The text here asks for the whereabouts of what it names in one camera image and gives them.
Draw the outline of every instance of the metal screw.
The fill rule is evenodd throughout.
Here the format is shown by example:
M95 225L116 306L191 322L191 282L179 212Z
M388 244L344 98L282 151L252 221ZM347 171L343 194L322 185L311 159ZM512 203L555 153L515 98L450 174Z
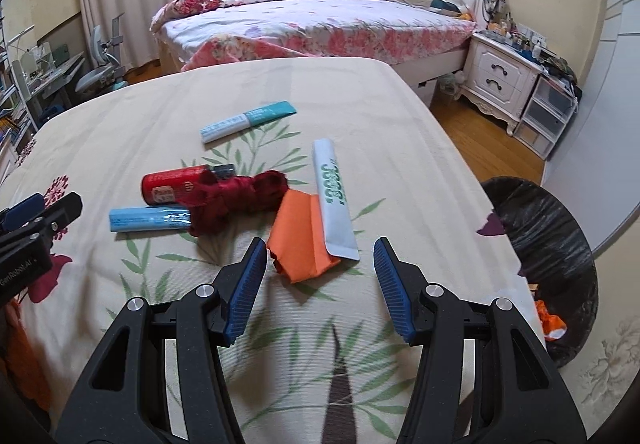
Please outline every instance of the metal screw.
M513 308L513 303L511 303L511 300L506 298L498 298L495 301L495 305L500 310L511 310Z
M435 283L427 285L425 291L429 296L433 296L434 298L438 298L444 294L444 289Z
M201 298L208 298L213 294L213 287L209 284L201 285L196 289L196 295Z
M140 310L145 305L145 301L142 298L132 298L127 303L127 308L129 310Z

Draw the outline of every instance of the pillow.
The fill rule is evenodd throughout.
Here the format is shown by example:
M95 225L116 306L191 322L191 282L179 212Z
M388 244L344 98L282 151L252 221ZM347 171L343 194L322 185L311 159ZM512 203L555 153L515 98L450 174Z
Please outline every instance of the pillow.
M410 5L411 7L421 8L444 16L460 16L459 8L445 2L444 0L387 0L389 2L397 2L398 4Z

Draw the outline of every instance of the drawer handle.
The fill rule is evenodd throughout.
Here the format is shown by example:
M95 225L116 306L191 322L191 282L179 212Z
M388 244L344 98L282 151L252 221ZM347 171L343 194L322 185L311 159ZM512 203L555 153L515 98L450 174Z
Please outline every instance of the drawer handle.
M498 87L498 90L502 91L500 83L498 83L495 79L487 79L486 84L490 85L491 83L495 83L495 86Z
M507 71L504 69L504 67L502 65L491 65L491 68L493 70L495 69L501 69L502 70L502 75L506 76L507 75Z

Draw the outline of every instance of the red can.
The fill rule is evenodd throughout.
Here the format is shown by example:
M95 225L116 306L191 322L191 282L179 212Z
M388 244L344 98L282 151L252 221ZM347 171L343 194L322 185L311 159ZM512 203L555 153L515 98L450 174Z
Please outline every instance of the red can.
M216 174L206 164L150 173L142 177L142 198L150 206L171 204L193 190L194 182L215 184Z

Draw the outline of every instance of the blue gripper pad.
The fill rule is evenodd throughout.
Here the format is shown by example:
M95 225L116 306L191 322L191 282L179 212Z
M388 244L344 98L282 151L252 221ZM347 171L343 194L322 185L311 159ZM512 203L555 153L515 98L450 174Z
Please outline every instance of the blue gripper pad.
M411 301L382 240L377 240L373 246L373 267L378 275L380 289L385 297L394 328L406 343L410 343L416 333L411 314Z
M44 197L35 193L8 210L2 219L3 231L15 231L27 222L37 218L45 209Z
M255 297L267 267L267 246L260 240L249 257L249 261L229 300L229 318L223 332L226 344L232 345L244 333L249 321Z

